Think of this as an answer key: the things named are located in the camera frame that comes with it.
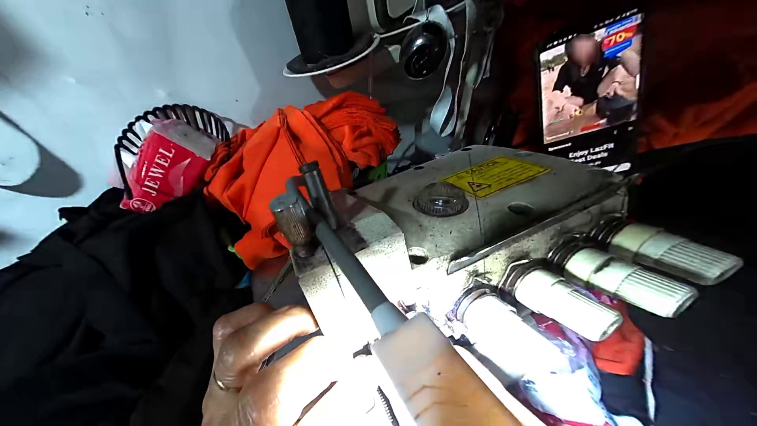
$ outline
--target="finger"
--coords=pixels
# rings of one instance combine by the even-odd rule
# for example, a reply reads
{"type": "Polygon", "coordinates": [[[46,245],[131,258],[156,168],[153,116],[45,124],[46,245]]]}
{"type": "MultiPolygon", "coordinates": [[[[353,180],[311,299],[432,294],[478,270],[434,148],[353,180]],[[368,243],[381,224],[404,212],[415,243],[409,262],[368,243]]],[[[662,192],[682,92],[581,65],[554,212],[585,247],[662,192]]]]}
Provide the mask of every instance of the finger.
{"type": "Polygon", "coordinates": [[[258,373],[239,395],[238,418],[265,426],[294,424],[303,408],[339,379],[349,365],[324,336],[316,336],[258,373]]]}
{"type": "Polygon", "coordinates": [[[234,331],[221,343],[215,374],[224,386],[241,387],[241,377],[255,371],[269,355],[292,339],[318,330],[313,314],[302,306],[285,306],[234,331]]]}
{"type": "Polygon", "coordinates": [[[218,349],[227,336],[247,324],[252,324],[270,312],[273,312],[273,308],[269,305],[265,303],[253,303],[218,318],[213,325],[213,357],[216,358],[218,356],[218,349]]]}

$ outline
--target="metal lever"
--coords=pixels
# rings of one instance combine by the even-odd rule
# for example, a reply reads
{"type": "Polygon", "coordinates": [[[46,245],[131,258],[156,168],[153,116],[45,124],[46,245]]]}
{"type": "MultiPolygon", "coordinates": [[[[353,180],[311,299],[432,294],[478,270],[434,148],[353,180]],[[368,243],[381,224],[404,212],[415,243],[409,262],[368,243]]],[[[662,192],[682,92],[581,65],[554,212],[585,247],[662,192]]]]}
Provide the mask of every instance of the metal lever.
{"type": "Polygon", "coordinates": [[[334,203],[329,194],[329,188],[323,180],[318,161],[312,161],[300,166],[300,173],[305,179],[307,195],[310,196],[310,204],[323,217],[332,229],[339,228],[339,216],[334,209],[334,203]]]}

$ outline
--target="orange fabric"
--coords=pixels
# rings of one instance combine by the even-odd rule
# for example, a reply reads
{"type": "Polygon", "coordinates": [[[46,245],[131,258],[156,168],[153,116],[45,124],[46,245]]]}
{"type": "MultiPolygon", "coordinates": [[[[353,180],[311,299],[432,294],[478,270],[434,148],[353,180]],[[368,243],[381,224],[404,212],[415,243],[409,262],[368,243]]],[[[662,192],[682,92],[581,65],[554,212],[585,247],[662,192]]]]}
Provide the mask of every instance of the orange fabric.
{"type": "Polygon", "coordinates": [[[625,302],[606,303],[623,315],[623,324],[609,337],[595,343],[591,354],[597,368],[613,374],[630,375],[644,357],[644,334],[628,317],[625,302]]]}
{"type": "Polygon", "coordinates": [[[300,165],[318,161],[329,190],[348,188],[348,160],[360,167],[378,166],[399,142],[397,125],[380,104],[359,93],[342,93],[304,110],[287,106],[257,128],[235,135],[231,152],[219,146],[205,174],[210,182],[205,194],[250,224],[234,248],[255,269],[286,253],[268,204],[284,193],[289,177],[300,174],[300,165]]]}

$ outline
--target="fabric pile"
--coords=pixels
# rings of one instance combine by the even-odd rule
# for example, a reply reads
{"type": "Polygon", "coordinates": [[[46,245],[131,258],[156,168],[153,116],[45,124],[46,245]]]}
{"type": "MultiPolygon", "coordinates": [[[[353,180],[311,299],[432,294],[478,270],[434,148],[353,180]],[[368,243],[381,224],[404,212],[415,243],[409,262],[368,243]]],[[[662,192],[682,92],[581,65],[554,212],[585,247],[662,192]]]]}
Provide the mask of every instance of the fabric pile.
{"type": "Polygon", "coordinates": [[[205,176],[210,182],[205,193],[250,224],[234,248],[255,269],[288,249],[268,204],[285,192],[286,180],[299,174],[299,166],[318,161],[329,190],[350,188],[350,161],[377,167],[399,142],[397,125],[380,104],[359,93],[345,92],[302,110],[288,106],[234,136],[231,152],[219,147],[205,176]]]}
{"type": "Polygon", "coordinates": [[[0,407],[9,424],[199,424],[219,316],[252,303],[202,193],[149,213],[123,191],[0,271],[0,407]]]}
{"type": "Polygon", "coordinates": [[[348,92],[219,145],[204,192],[149,213],[120,208],[116,188],[62,208],[67,223],[0,270],[4,420],[200,424],[213,323],[253,302],[237,288],[245,264],[286,253],[271,198],[309,161],[330,190],[349,188],[353,163],[378,166],[398,142],[381,106],[348,92]]]}

